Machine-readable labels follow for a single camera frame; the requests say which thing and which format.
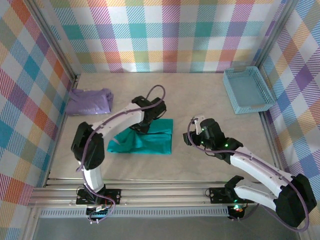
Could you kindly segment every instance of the plaid wallpaper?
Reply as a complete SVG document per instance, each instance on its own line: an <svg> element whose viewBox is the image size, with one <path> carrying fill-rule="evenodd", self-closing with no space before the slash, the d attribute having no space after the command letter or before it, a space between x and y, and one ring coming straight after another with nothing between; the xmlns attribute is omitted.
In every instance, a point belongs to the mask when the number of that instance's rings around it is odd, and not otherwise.
<svg viewBox="0 0 320 240"><path fill-rule="evenodd" d="M263 65L277 97L268 118L281 161L309 178L320 237L320 0L301 0Z"/></svg>
<svg viewBox="0 0 320 240"><path fill-rule="evenodd" d="M0 0L0 240L18 238L70 86L23 0Z"/></svg>
<svg viewBox="0 0 320 240"><path fill-rule="evenodd" d="M75 72L202 73L250 65L286 0L37 2Z"/></svg>

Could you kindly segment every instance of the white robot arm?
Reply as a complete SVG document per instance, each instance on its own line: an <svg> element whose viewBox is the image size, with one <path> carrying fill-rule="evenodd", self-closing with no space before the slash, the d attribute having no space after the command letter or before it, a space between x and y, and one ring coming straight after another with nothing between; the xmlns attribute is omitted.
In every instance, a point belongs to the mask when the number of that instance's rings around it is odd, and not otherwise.
<svg viewBox="0 0 320 240"><path fill-rule="evenodd" d="M189 130L191 123L195 124L194 131ZM305 219L303 204L309 213L317 205L309 180L304 175L293 176L258 158L241 142L225 137L214 119L195 116L183 138L187 145L207 152L198 147L204 146L214 153L214 157L242 169L261 182L257 184L242 176L233 177L224 187L225 194L234 202L250 200L266 206L291 227L297 227ZM292 186L300 193L302 201Z"/></svg>
<svg viewBox="0 0 320 240"><path fill-rule="evenodd" d="M151 122L161 117L166 110L165 102L159 97L149 101L143 96L138 96L113 116L91 125L83 122L78 126L71 150L80 164L84 157L81 170L86 185L81 191L83 193L81 199L84 199L87 205L106 203L106 200L98 195L106 196L107 194L101 176L101 163L105 159L105 151L110 140L127 128L146 134Z"/></svg>

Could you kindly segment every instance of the green cloth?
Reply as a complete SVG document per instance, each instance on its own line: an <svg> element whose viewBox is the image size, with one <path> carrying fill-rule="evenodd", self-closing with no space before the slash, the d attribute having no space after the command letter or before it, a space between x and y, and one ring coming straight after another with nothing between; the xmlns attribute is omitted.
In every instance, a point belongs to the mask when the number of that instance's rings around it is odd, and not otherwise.
<svg viewBox="0 0 320 240"><path fill-rule="evenodd" d="M169 155L172 148L173 119L157 119L150 124L147 134L137 133L127 128L110 141L107 151L126 154L159 154Z"/></svg>

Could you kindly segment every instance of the white table surface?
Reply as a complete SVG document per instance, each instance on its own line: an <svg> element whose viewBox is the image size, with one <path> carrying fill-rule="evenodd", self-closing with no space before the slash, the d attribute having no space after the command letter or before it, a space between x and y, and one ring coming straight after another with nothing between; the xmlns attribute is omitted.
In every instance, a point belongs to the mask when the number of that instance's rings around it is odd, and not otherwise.
<svg viewBox="0 0 320 240"><path fill-rule="evenodd" d="M127 106L134 97L146 96L156 84L161 84L166 89L164 101L167 112L163 118L173 119L172 154L106 152L101 164L104 179L226 182L233 176L240 175L254 181L243 170L207 156L184 143L183 133L187 131L190 119L197 114L215 119L226 137L237 139L258 157L273 165L259 114L234 113L221 73L83 73L77 88L111 89L114 93L112 112L115 113ZM155 89L150 99L161 95L161 88ZM111 115L112 113L67 118L53 158L50 178L81 178L81 174L76 173L79 164L71 152L77 127L84 121L92 124Z"/></svg>

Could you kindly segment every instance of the plastic basket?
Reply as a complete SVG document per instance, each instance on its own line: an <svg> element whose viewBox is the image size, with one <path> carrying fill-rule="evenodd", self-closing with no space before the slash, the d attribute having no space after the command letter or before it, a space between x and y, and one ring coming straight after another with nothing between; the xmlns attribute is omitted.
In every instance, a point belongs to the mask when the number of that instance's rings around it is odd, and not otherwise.
<svg viewBox="0 0 320 240"><path fill-rule="evenodd" d="M225 70L223 83L235 114L263 112L275 104L256 66L247 66L245 71Z"/></svg>

